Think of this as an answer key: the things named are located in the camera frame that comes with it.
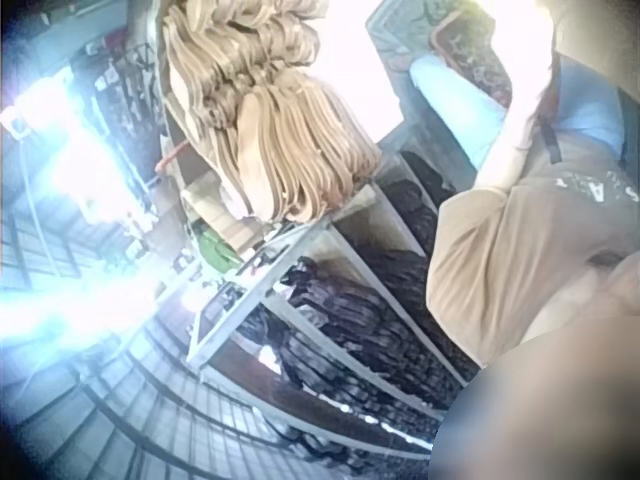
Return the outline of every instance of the hanging sandals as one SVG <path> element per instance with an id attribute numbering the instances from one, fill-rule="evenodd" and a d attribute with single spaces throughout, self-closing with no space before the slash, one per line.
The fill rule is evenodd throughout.
<path id="1" fill-rule="evenodd" d="M 327 8 L 327 0 L 188 0 L 168 10 L 165 104 L 243 215 L 312 221 L 379 165 L 342 99 L 297 68 L 320 47 L 301 18 Z"/>

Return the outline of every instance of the beige shirt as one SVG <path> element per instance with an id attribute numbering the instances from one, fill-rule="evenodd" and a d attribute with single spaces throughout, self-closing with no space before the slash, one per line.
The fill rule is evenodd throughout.
<path id="1" fill-rule="evenodd" d="M 444 203 L 427 306 L 480 365 L 517 346 L 534 318 L 596 254 L 640 250 L 639 198 L 608 149 L 560 134 L 552 165 L 541 138 L 507 195 L 473 189 Z"/>

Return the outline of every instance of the hand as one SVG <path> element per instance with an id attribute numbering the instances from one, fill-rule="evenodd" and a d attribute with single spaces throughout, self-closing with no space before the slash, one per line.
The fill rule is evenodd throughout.
<path id="1" fill-rule="evenodd" d="M 553 78 L 553 19 L 535 0 L 501 7 L 492 12 L 491 46 L 511 79 L 514 102 L 537 106 Z"/>

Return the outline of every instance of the sleeve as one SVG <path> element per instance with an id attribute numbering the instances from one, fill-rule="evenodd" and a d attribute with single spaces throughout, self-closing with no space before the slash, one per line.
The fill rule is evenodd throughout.
<path id="1" fill-rule="evenodd" d="M 499 351 L 490 310 L 490 259 L 507 203 L 499 190 L 473 189 L 440 209 L 427 279 L 427 307 L 444 332 L 485 366 Z"/>

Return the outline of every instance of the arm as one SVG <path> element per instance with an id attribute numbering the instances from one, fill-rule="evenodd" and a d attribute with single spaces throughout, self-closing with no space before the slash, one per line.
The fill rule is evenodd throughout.
<path id="1" fill-rule="evenodd" d="M 535 3 L 518 5 L 493 12 L 492 46 L 511 79 L 513 100 L 474 186 L 505 193 L 520 180 L 537 112 L 553 77 L 553 20 Z"/>
<path id="2" fill-rule="evenodd" d="M 480 168 L 474 188 L 498 189 L 505 193 L 518 183 L 531 148 L 537 106 L 514 101 L 502 132 Z"/>

